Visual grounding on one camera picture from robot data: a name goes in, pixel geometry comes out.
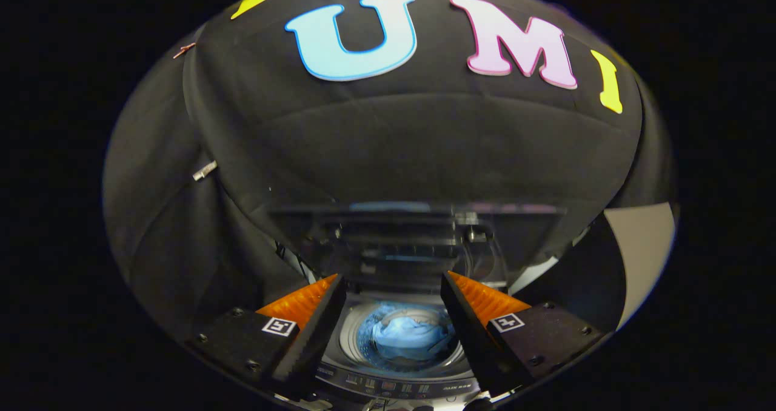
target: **black fabric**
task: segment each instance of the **black fabric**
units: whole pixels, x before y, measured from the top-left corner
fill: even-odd
[[[472,29],[449,0],[410,3],[413,58],[355,82],[308,74],[284,26],[341,3],[343,45],[374,47],[380,25],[358,0],[268,0],[235,21],[233,10],[215,17],[191,52],[184,88],[238,206],[269,228],[261,206],[270,201],[516,198],[570,209],[550,241],[555,249],[578,235],[630,169],[641,127],[638,87],[618,55],[568,16],[535,0],[490,1],[522,25],[530,16],[557,22],[579,88],[549,85],[538,71],[531,78],[517,69],[501,77],[469,71]],[[599,102],[591,48],[618,67],[622,115]]]
[[[358,1],[266,0],[232,20],[235,3],[173,46],[122,111],[105,163],[106,227],[122,275],[177,339],[234,304],[258,307],[303,286],[264,239],[288,245],[266,215],[270,204],[513,199],[564,207],[547,256],[618,191],[619,204],[664,196],[649,191],[664,174],[662,162],[654,165],[667,145],[657,114],[644,127],[660,139],[642,142],[632,168],[643,115],[654,112],[652,102],[642,107],[642,83],[565,13],[538,0],[487,0],[521,27],[535,16],[564,31],[576,90],[543,81],[543,58],[530,78],[514,64],[508,76],[469,71],[471,24],[449,0],[408,5],[418,48],[394,71],[354,82],[311,76],[285,24],[339,3],[343,46],[370,49],[383,34],[375,11]],[[599,101],[601,69],[590,49],[618,69],[621,115]],[[195,182],[213,160],[218,169]],[[629,173],[637,179],[626,184]]]

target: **washing machine drum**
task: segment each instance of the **washing machine drum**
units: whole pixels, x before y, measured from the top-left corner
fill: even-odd
[[[411,374],[444,366],[461,356],[449,316],[443,309],[380,301],[352,311],[340,347],[355,363]]]

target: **metal clip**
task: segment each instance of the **metal clip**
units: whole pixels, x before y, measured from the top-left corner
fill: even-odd
[[[210,174],[211,171],[216,170],[218,167],[218,163],[213,161],[208,165],[205,165],[202,170],[198,171],[197,173],[193,174],[194,181],[201,181],[205,178],[208,174]]]
[[[175,56],[174,56],[174,57],[172,57],[172,59],[175,59],[175,58],[177,58],[177,57],[179,57],[179,56],[181,56],[181,55],[185,54],[185,53],[186,53],[186,51],[188,51],[188,49],[191,49],[191,48],[192,48],[192,47],[194,47],[194,46],[196,46],[196,43],[191,43],[191,44],[187,44],[186,46],[182,46],[182,47],[181,47],[181,51],[180,51],[180,52],[178,52],[178,53],[176,53],[176,54],[175,54]]]

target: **washing machine lid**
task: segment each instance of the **washing machine lid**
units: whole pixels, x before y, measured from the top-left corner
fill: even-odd
[[[438,293],[454,270],[492,287],[527,265],[565,211],[515,201],[279,206],[269,215],[319,275],[363,289]]]

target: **washing machine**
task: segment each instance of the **washing machine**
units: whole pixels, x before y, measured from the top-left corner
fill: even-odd
[[[272,214],[305,258],[297,267],[347,279],[316,397],[335,409],[460,410],[483,392],[461,344],[466,331],[455,330],[440,296],[440,276],[452,271],[506,292],[507,277],[520,275],[516,265],[526,265],[563,212],[381,202]]]

